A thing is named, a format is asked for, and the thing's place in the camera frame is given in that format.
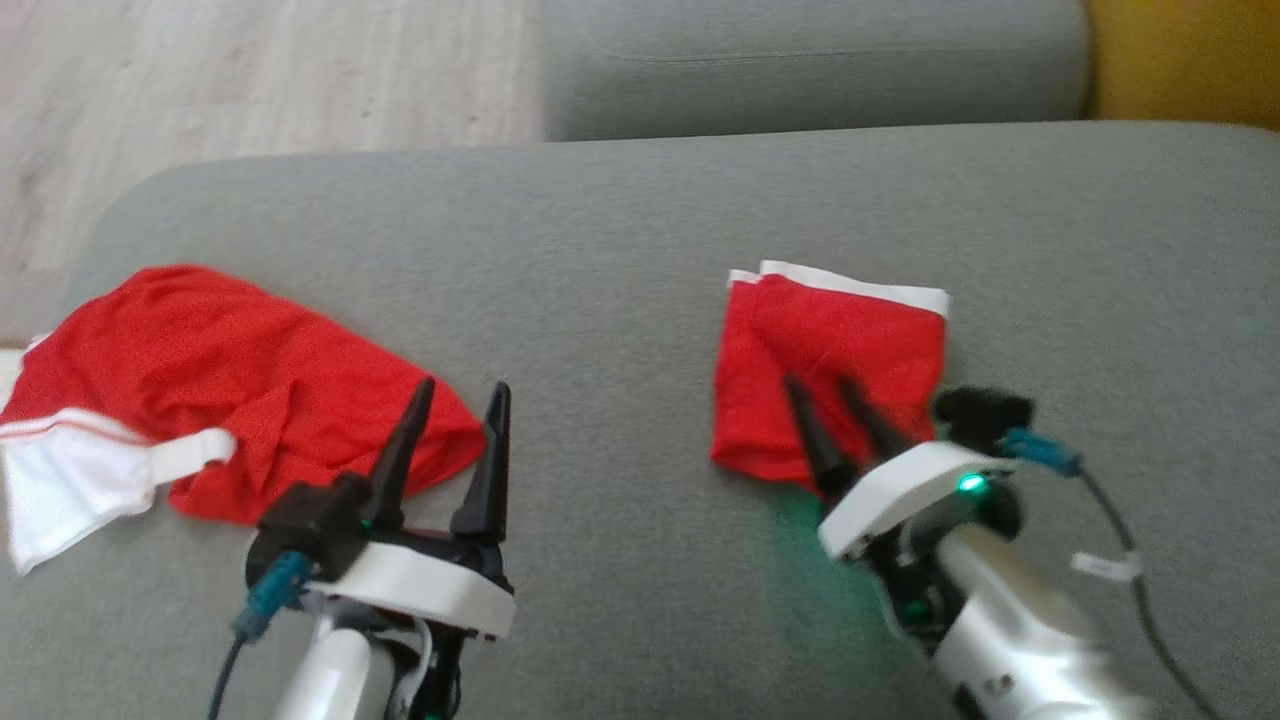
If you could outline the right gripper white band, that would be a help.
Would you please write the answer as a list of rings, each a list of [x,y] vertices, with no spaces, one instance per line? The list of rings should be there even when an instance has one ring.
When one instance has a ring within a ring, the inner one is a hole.
[[[963,598],[945,579],[937,548],[966,524],[1007,541],[1018,537],[1023,510],[1010,480],[1016,464],[948,441],[913,447],[854,377],[840,377],[840,393],[867,434],[872,462],[881,464],[856,480],[854,461],[822,421],[804,383],[795,375],[783,382],[820,497],[842,497],[817,530],[826,555],[865,566],[881,588],[888,625],[900,635],[941,642]]]

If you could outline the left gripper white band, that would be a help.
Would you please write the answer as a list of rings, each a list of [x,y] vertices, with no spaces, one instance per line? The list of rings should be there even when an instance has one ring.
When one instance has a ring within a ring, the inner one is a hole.
[[[402,502],[436,382],[424,378],[369,474],[370,530],[403,527]],[[483,419],[485,447],[451,534],[504,543],[509,497],[511,387],[499,380]],[[461,655],[472,638],[508,635],[515,596],[443,551],[371,543],[338,582],[310,580],[316,620],[303,656],[303,720],[454,720]]]

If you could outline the red shorts with white band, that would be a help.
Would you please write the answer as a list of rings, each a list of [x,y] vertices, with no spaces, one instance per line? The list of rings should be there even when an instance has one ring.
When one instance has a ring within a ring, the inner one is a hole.
[[[733,269],[714,377],[710,459],[756,480],[817,491],[785,387],[799,379],[818,418],[860,468],[864,425],[838,389],[854,379],[911,445],[934,438],[931,405],[945,373],[951,299],[795,263]]]

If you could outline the red white-sleeved t-shirt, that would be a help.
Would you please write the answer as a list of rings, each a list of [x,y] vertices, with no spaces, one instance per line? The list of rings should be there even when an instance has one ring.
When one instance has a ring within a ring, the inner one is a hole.
[[[206,266],[151,266],[26,348],[0,413],[8,547],[27,574],[161,488],[251,527],[296,483],[372,469],[428,373]]]

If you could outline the large grey sofa seat cushion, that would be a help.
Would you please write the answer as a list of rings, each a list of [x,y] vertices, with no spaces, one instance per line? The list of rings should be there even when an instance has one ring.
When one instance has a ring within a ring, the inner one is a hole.
[[[1033,123],[260,158],[166,170],[28,340],[142,266],[215,266],[515,391],[515,633],[461,719],[940,720],[803,492],[708,457],[727,274],[763,259],[954,300],[948,379],[1037,401],[1135,533],[1222,717],[1280,720],[1280,135]]]

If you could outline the grey sofa back cushion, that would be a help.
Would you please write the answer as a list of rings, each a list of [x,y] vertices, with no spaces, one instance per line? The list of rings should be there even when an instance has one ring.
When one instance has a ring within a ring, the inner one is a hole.
[[[541,0],[553,141],[1074,120],[1084,0]]]

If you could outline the mustard yellow cushion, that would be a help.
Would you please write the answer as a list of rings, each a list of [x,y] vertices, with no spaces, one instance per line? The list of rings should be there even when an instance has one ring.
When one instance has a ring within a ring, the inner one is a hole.
[[[1088,117],[1280,132],[1280,0],[1085,0]]]

